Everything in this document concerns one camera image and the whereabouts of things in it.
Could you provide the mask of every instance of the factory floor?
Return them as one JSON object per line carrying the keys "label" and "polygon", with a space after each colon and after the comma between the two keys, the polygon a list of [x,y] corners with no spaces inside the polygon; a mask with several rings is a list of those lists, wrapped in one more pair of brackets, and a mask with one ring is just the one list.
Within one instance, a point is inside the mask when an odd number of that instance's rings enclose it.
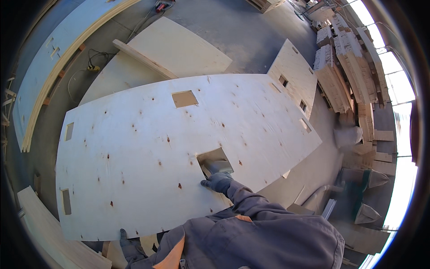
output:
{"label": "factory floor", "polygon": [[[21,50],[15,71],[16,79],[11,88],[13,91],[18,91],[37,48],[81,2],[82,0],[59,0],[38,23]],[[40,175],[39,197],[56,218],[55,161],[63,119],[68,110],[77,106],[97,76],[95,72],[78,72],[87,66],[87,50],[92,48],[116,53],[112,40],[127,39],[154,2],[138,2],[101,26],[84,42],[87,49],[70,67],[50,105],[44,105],[40,111],[29,153],[20,152],[13,125],[7,130],[9,142],[6,165],[13,191],[16,193],[28,185],[34,189],[34,175]],[[311,66],[318,49],[316,34],[309,27],[309,22],[300,20],[288,2],[261,14],[245,0],[181,0],[166,11],[164,16],[196,33],[229,56],[233,62],[226,70],[227,73],[267,73],[286,38],[298,48]],[[106,63],[103,56],[97,56],[93,60],[99,66]],[[69,95],[68,81],[73,74]],[[271,202],[288,207],[297,199],[296,203],[301,204],[317,188],[335,180],[341,167],[341,154],[333,137],[335,113],[327,109],[318,92],[315,94],[310,123],[319,134],[322,144],[294,167],[287,179],[281,178],[260,191]],[[312,210],[322,212],[324,198],[316,199],[311,207]]]}

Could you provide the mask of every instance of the gray work glove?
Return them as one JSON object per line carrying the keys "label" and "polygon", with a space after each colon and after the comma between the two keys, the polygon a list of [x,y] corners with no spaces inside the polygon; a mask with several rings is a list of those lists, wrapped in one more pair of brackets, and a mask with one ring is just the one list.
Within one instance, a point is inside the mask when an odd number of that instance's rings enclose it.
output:
{"label": "gray work glove", "polygon": [[211,175],[208,180],[200,181],[202,186],[208,187],[215,192],[224,193],[227,196],[227,190],[230,187],[230,183],[233,181],[231,175],[227,172],[218,172]]}
{"label": "gray work glove", "polygon": [[124,229],[121,229],[120,233],[120,246],[127,262],[130,263],[131,261],[135,262],[137,260],[148,258],[148,256],[143,251],[139,237],[127,239],[127,233]]}

